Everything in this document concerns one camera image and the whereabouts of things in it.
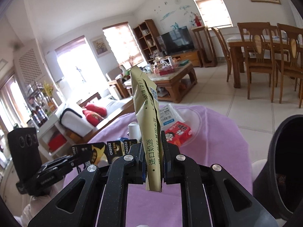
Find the red snack box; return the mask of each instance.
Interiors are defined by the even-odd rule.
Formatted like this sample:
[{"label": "red snack box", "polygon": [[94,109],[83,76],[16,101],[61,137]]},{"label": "red snack box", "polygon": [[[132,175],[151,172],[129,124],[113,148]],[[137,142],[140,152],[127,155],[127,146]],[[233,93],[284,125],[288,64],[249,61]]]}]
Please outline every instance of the red snack box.
[{"label": "red snack box", "polygon": [[165,131],[166,141],[181,146],[191,137],[192,131],[189,126],[177,121],[171,128]]}]

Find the silver bolt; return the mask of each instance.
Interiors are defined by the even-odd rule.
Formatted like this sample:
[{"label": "silver bolt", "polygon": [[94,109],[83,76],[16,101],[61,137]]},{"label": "silver bolt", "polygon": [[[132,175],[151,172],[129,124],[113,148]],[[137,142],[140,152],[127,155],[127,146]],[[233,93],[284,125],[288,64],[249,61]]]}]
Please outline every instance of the silver bolt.
[{"label": "silver bolt", "polygon": [[185,156],[184,156],[183,154],[178,154],[178,155],[176,156],[176,159],[177,159],[177,160],[185,160]]},{"label": "silver bolt", "polygon": [[217,165],[217,164],[213,165],[212,168],[214,169],[214,171],[217,171],[217,172],[222,170],[222,167],[220,165]]},{"label": "silver bolt", "polygon": [[127,154],[124,156],[124,160],[126,161],[131,161],[134,158],[134,156],[132,156],[131,154]]},{"label": "silver bolt", "polygon": [[88,170],[90,173],[94,172],[96,169],[97,169],[97,166],[96,166],[96,165],[89,165],[89,166],[87,167],[87,170]]}]

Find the television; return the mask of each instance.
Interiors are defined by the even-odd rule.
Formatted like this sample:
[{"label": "television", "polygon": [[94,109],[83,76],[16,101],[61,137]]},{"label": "television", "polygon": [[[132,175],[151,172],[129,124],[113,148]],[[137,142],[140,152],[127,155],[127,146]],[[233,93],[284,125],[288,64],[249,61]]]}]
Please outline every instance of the television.
[{"label": "television", "polygon": [[172,30],[157,37],[161,50],[167,55],[194,49],[187,26]]}]

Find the gold foil packet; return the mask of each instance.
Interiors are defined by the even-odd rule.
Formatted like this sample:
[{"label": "gold foil packet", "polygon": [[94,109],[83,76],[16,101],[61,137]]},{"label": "gold foil packet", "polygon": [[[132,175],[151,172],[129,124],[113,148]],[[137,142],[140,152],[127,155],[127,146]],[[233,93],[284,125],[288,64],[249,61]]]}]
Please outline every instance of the gold foil packet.
[{"label": "gold foil packet", "polygon": [[157,85],[134,66],[130,70],[134,109],[140,126],[147,166],[146,189],[162,191],[161,126]]}]

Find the tv stand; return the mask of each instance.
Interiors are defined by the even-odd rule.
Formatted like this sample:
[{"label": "tv stand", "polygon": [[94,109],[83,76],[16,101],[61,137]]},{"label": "tv stand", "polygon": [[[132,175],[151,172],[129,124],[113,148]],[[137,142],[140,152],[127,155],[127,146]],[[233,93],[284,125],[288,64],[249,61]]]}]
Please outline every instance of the tv stand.
[{"label": "tv stand", "polygon": [[170,56],[181,60],[190,60],[193,66],[203,67],[200,52],[196,49],[173,53]]}]

